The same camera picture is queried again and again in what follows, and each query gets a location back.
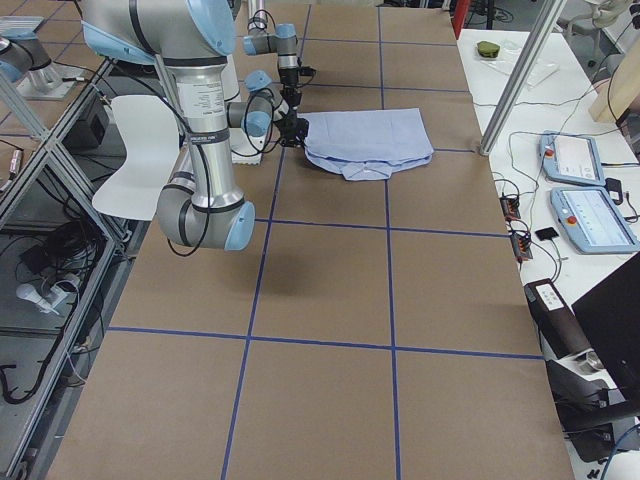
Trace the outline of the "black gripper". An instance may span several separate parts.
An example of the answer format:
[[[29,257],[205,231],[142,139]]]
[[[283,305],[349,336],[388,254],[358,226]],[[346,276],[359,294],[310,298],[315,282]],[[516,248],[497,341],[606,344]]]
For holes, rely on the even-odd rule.
[[[297,110],[302,100],[300,87],[301,66],[279,67],[278,74],[281,84],[281,96],[291,109]]]
[[[278,143],[282,147],[303,147],[309,132],[309,122],[298,117],[296,112],[289,113],[277,121],[280,133]]]

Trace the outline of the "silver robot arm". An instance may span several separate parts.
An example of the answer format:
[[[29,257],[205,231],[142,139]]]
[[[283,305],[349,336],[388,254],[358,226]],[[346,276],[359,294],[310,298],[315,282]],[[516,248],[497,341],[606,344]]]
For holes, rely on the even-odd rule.
[[[281,85],[256,70],[245,78],[246,102],[228,102],[223,72],[236,46],[238,2],[87,1],[83,6],[86,44],[97,54],[139,65],[164,65],[175,81],[168,107],[182,123],[188,155],[185,169],[162,188],[157,221],[171,245],[190,250],[244,249],[251,240],[255,207],[237,186],[231,134],[248,139],[276,127],[284,147],[304,144],[309,123],[297,114],[301,76],[315,72],[298,57],[296,28],[276,25],[267,32],[268,13],[251,8],[243,48],[248,55],[274,53]]]
[[[243,49],[248,56],[275,54],[281,84],[281,95],[290,107],[297,109],[302,92],[302,63],[298,57],[296,28],[291,23],[276,23],[264,1],[247,2],[247,35]]]

